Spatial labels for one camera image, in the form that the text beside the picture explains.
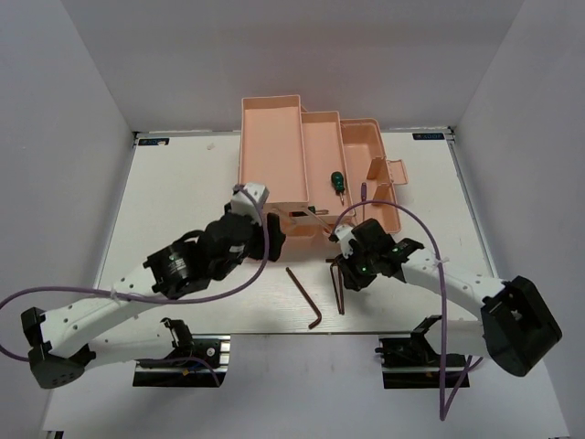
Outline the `thick brown hex key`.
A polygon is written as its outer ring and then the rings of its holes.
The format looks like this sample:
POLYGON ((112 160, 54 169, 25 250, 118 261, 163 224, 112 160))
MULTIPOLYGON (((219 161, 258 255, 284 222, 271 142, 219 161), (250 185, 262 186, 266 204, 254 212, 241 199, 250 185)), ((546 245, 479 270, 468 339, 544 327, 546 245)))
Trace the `thick brown hex key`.
POLYGON ((325 262, 329 264, 329 273, 334 289, 337 312, 343 316, 345 314, 343 275, 335 259, 327 258, 325 262))

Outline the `blue red handled screwdriver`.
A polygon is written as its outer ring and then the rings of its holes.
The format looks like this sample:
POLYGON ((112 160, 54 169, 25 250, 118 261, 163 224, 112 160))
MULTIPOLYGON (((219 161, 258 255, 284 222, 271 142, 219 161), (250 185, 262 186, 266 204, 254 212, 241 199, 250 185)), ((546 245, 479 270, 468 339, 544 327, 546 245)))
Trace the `blue red handled screwdriver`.
POLYGON ((367 182, 366 181, 361 183, 360 197, 361 197, 361 202, 363 203, 361 205, 361 209, 362 209, 362 222, 364 222, 366 220, 366 204, 364 202, 367 200, 367 182))

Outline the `green stubby screwdriver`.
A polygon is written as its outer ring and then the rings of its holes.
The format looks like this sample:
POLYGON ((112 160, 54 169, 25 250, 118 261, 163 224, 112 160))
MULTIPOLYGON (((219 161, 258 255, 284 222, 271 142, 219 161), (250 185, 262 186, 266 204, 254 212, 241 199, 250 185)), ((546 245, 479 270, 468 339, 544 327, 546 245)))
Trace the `green stubby screwdriver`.
POLYGON ((330 182, 342 205, 345 205, 346 180, 341 171, 334 171, 330 176, 330 182))

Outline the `pink plastic toolbox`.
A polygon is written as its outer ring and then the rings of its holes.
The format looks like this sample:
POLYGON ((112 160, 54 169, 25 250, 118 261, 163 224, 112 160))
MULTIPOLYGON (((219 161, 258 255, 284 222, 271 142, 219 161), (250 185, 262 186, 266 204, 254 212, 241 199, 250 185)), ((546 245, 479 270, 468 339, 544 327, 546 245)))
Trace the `pink plastic toolbox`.
POLYGON ((366 220, 377 220, 389 233, 400 232, 395 188, 407 184, 408 175, 402 161, 388 159, 377 120, 308 112, 298 95, 247 97, 241 110, 239 182, 269 189, 264 210, 279 216, 288 244, 315 243, 337 219, 361 222, 364 181, 366 220), (334 171, 346 180, 345 205, 330 182, 334 171), (289 216, 308 206, 329 214, 289 216))

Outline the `long brown hex key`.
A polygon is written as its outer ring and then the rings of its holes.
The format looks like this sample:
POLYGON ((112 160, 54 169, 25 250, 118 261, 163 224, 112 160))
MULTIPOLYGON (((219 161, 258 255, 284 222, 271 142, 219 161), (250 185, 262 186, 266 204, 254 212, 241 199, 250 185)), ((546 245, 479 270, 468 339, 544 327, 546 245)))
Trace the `long brown hex key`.
POLYGON ((312 297, 307 293, 306 289, 303 287, 297 276, 293 273, 293 270, 290 267, 286 267, 285 271, 292 280, 292 282, 294 283, 294 285, 296 286, 296 288, 298 289, 298 291, 301 293, 305 302, 310 306, 310 308, 314 312, 315 319, 308 325, 308 329, 313 330, 320 325, 320 323, 322 322, 323 315, 318 306, 316 305, 316 303, 314 302, 314 300, 312 299, 312 297))

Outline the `black green slim screwdriver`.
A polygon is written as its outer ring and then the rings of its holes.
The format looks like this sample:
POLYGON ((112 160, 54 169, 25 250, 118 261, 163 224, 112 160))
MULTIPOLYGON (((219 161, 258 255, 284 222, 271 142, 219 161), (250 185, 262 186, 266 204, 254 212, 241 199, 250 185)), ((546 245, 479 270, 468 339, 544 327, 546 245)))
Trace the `black green slim screwdriver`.
POLYGON ((314 216, 326 216, 329 214, 329 210, 328 209, 317 209, 315 206, 308 206, 307 210, 303 210, 303 211, 293 211, 289 213, 289 216, 292 218, 300 218, 300 217, 306 217, 306 216, 310 216, 310 215, 314 215, 314 216))

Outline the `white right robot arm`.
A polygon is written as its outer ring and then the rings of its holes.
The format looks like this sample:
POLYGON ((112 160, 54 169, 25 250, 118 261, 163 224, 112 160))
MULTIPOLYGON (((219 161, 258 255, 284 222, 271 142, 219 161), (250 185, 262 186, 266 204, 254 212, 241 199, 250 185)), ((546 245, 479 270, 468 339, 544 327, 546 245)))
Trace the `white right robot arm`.
POLYGON ((409 334, 409 351, 421 363, 436 363, 446 353, 493 360, 507 373, 524 377, 562 339, 562 331, 534 283, 485 277, 450 262, 440 262, 422 243, 395 241, 374 219, 335 229, 341 249, 336 262, 346 289, 360 291, 379 276, 395 278, 444 295, 474 316, 423 320, 409 334))

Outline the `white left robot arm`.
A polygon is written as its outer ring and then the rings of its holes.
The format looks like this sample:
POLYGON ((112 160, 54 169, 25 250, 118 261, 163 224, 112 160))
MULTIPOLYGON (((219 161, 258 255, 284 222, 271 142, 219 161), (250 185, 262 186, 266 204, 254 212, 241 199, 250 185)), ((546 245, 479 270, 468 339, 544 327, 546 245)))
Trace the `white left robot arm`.
POLYGON ((28 309, 21 323, 33 376, 41 388, 52 390, 89 369, 128 360, 147 368, 213 370, 218 361, 180 319, 164 317, 149 330, 128 335, 115 328, 151 308, 207 289, 247 258, 277 261, 285 240, 275 213, 267 214, 262 225, 249 216, 226 213, 148 256, 106 295, 93 293, 50 311, 28 309))

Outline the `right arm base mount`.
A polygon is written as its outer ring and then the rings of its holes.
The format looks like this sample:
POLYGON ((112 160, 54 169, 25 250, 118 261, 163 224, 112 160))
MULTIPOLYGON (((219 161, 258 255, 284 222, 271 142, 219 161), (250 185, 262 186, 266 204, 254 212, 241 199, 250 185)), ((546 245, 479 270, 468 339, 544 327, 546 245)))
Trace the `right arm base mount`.
POLYGON ((410 336, 380 337, 375 354, 381 361, 385 390, 440 387, 440 355, 410 336))

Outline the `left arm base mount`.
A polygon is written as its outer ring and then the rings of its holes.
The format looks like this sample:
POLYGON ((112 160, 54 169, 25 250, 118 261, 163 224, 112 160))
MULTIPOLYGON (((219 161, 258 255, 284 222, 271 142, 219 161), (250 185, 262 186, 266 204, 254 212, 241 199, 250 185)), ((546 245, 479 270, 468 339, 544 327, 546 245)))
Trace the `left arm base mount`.
POLYGON ((193 336, 190 348, 175 348, 162 362, 138 362, 135 388, 216 389, 229 367, 230 336, 193 336))

